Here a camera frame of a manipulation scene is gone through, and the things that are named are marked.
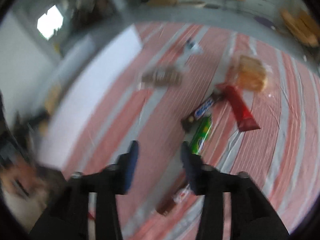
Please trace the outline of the person's left hand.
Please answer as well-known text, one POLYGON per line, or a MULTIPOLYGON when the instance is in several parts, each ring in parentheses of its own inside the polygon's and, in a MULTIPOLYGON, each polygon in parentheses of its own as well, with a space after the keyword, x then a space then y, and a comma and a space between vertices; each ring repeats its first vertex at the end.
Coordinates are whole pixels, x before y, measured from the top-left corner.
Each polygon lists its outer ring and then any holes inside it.
POLYGON ((22 198, 29 198, 47 188, 47 183, 38 176, 36 167, 23 159, 1 168, 1 185, 8 193, 22 198))

